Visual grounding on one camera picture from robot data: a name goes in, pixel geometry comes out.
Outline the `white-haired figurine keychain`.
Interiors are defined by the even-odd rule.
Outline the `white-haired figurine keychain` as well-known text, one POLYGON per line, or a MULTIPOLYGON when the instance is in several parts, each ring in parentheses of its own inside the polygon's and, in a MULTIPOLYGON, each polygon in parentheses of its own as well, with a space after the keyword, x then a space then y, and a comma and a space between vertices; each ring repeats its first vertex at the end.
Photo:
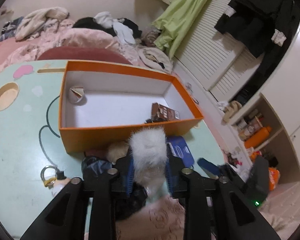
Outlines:
POLYGON ((59 170, 55 166, 47 165, 40 172, 40 178, 43 182, 44 187, 51 190, 53 197, 57 196, 62 189, 70 182, 70 178, 64 175, 64 171, 59 170), (46 170, 53 170, 55 174, 49 178, 45 178, 46 170))

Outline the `blue tin box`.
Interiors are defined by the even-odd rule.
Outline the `blue tin box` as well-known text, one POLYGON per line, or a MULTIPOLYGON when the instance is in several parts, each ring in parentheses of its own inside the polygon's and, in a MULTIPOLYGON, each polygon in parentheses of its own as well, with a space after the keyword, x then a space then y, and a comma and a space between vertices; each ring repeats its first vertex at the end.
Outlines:
POLYGON ((172 136, 167 138, 167 143, 170 147, 173 156, 182 159, 183 164, 187 168, 192 168, 194 165, 193 155, 182 136, 172 136))

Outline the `black lace doll dress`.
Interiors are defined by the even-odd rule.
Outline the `black lace doll dress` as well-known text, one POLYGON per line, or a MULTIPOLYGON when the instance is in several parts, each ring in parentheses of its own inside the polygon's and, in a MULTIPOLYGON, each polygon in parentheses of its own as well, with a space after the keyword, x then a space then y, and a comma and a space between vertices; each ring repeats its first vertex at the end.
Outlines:
POLYGON ((88 188, 105 189, 114 210, 116 221, 125 220, 146 205, 148 194, 143 186, 134 181, 134 160, 131 154, 120 158, 115 164, 95 156, 82 161, 82 175, 88 188))

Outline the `white fur pompom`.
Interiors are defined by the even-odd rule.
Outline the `white fur pompom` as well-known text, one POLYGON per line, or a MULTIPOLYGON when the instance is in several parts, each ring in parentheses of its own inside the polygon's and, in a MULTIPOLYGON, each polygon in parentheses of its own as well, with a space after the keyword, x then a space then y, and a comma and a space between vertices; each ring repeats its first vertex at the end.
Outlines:
POLYGON ((165 181, 167 164, 166 134, 163 128, 147 128, 129 140, 134 166, 134 181, 149 197, 154 197, 165 181))

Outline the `brown printed small carton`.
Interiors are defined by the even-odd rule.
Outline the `brown printed small carton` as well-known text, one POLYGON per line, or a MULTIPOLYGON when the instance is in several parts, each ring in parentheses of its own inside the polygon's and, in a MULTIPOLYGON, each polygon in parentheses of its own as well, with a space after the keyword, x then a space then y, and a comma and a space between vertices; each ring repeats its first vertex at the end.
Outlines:
POLYGON ((179 120, 179 112, 159 103, 153 103, 151 108, 151 117, 146 123, 166 122, 179 120))

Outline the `tan fur pompom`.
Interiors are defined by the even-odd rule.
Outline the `tan fur pompom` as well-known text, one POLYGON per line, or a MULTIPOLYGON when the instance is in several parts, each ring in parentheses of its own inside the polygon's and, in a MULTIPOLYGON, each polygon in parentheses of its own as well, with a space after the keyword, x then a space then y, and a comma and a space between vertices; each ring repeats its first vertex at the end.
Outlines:
POLYGON ((115 164, 118 159, 127 155, 129 145, 125 141, 114 142, 107 148, 106 158, 109 162, 115 164))

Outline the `orange cardboard box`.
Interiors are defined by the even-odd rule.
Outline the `orange cardboard box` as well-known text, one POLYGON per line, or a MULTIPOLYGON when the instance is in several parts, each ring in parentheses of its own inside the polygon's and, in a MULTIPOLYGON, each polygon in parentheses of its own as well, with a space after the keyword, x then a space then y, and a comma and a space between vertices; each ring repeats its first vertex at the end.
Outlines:
POLYGON ((183 135, 203 117, 184 85, 173 75, 100 61, 69 61, 66 65, 58 127, 68 153, 107 147, 151 127, 162 127, 168 136, 183 135), (72 86, 85 88, 85 104, 69 102, 72 86), (178 111, 180 119, 146 123, 153 103, 178 111))

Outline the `silver tape roll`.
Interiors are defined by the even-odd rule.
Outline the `silver tape roll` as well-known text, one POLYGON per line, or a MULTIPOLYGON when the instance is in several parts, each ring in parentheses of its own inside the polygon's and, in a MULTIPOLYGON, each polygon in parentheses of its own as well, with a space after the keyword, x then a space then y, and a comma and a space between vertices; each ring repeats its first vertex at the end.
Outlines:
POLYGON ((86 103, 85 88, 82 86, 72 86, 68 92, 68 100, 74 105, 83 105, 86 103))

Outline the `orange bottle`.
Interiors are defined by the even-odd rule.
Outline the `orange bottle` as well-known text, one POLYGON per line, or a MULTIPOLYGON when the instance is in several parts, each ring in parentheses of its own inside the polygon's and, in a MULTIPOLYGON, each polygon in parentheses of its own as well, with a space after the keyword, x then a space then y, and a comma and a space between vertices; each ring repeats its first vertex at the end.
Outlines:
POLYGON ((247 141, 244 142, 245 148, 256 148, 257 146, 261 145, 269 138, 271 131, 272 128, 270 126, 262 127, 258 132, 256 132, 247 141))

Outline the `green hanging garment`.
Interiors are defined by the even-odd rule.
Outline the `green hanging garment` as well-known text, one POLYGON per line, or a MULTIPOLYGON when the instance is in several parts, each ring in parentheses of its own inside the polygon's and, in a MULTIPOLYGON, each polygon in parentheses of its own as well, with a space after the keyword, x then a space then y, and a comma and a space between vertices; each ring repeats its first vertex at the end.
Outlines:
POLYGON ((154 41, 171 59, 208 0, 173 0, 153 26, 161 31, 154 41))

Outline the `black hanging garment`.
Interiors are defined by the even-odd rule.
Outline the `black hanging garment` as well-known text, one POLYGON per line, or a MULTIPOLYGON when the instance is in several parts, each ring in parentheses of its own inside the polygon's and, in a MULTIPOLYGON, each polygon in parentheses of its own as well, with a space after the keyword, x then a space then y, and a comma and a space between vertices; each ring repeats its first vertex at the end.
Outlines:
POLYGON ((215 25, 262 61, 252 76, 264 83, 288 50, 300 22, 294 0, 231 0, 215 25))

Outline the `pink bed quilt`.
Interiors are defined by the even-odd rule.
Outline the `pink bed quilt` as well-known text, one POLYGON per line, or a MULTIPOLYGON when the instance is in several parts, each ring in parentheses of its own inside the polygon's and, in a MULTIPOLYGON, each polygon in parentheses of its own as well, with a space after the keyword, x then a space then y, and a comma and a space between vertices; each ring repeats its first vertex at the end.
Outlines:
POLYGON ((94 29, 72 28, 66 26, 63 30, 53 33, 42 33, 30 41, 16 41, 15 37, 0 42, 0 73, 8 66, 17 63, 42 60, 47 51, 57 47, 79 47, 107 49, 121 55, 127 60, 126 64, 139 67, 149 67, 165 73, 172 72, 172 63, 168 56, 155 48, 155 52, 163 56, 165 68, 161 65, 145 64, 140 57, 139 49, 122 44, 117 37, 94 29))

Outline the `cream knit sweater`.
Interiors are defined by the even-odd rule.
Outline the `cream knit sweater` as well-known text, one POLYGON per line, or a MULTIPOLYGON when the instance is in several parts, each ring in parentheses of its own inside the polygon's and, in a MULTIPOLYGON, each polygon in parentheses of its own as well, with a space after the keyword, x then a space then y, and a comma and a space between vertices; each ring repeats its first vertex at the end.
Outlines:
POLYGON ((64 20, 69 12, 63 7, 51 7, 35 10, 26 15, 15 31, 15 40, 22 41, 38 31, 49 19, 64 20))

